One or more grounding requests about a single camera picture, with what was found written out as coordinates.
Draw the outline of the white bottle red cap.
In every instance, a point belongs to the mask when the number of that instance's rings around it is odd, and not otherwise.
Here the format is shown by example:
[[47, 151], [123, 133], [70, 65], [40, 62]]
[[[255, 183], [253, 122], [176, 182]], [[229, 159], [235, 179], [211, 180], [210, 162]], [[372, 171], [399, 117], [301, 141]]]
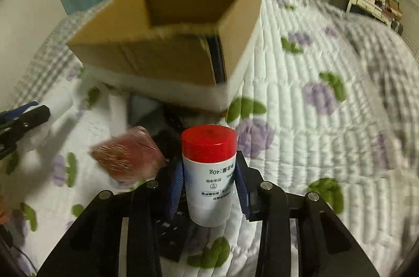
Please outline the white bottle red cap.
[[181, 135], [185, 191], [191, 220], [202, 227], [224, 224], [231, 212], [236, 132], [199, 125]]

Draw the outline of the red glittery packet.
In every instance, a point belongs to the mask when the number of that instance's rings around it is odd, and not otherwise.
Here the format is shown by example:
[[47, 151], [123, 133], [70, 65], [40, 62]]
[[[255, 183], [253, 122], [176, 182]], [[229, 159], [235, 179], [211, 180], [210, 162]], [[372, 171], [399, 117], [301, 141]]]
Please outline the red glittery packet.
[[92, 158], [120, 183], [152, 179], [167, 160], [148, 131], [137, 126], [91, 147]]

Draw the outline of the white rectangular box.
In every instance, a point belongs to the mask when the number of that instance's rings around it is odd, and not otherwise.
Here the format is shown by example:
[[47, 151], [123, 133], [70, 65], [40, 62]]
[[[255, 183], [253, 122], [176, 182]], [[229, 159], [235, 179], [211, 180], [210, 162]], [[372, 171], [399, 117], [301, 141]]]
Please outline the white rectangular box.
[[30, 152], [45, 142], [52, 126], [73, 106], [70, 83], [53, 87], [37, 105], [28, 108], [21, 117], [28, 121], [18, 142], [21, 153]]

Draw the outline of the grey checked blanket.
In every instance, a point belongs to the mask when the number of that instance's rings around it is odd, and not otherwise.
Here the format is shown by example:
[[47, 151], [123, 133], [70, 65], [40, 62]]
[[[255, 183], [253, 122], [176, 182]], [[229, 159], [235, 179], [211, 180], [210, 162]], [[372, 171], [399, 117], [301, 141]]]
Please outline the grey checked blanket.
[[19, 107], [40, 101], [60, 81], [75, 81], [84, 76], [84, 65], [67, 42], [112, 0], [104, 0], [86, 11], [77, 11], [63, 18], [35, 52], [23, 76], [11, 89], [5, 108]]

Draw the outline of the white floral quilt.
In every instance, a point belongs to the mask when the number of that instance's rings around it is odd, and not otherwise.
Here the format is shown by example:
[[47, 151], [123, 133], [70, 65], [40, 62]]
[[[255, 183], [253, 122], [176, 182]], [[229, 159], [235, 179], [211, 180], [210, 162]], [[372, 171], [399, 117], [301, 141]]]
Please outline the white floral quilt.
[[[69, 83], [73, 106], [45, 142], [1, 162], [8, 251], [26, 276], [101, 190], [134, 189], [90, 156], [110, 135], [110, 88], [86, 69]], [[227, 114], [175, 119], [235, 129], [266, 180], [318, 192], [381, 276], [418, 239], [418, 66], [381, 23], [321, 1], [262, 0], [261, 31]]]

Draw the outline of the brown cardboard box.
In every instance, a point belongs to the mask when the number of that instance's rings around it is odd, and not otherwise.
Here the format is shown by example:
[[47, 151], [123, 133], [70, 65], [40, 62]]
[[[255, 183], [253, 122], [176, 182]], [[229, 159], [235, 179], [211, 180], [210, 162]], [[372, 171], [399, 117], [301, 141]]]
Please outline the brown cardboard box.
[[111, 0], [68, 41], [105, 84], [225, 112], [261, 31], [262, 0]]

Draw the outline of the white dressing table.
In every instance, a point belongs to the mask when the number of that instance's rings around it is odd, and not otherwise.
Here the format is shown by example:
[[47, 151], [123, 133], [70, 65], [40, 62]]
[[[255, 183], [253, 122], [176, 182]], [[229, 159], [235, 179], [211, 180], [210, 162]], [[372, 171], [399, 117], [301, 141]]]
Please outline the white dressing table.
[[403, 34], [404, 27], [397, 16], [385, 4], [378, 4], [376, 0], [329, 0], [329, 4], [346, 13], [358, 13], [381, 21], [399, 35]]

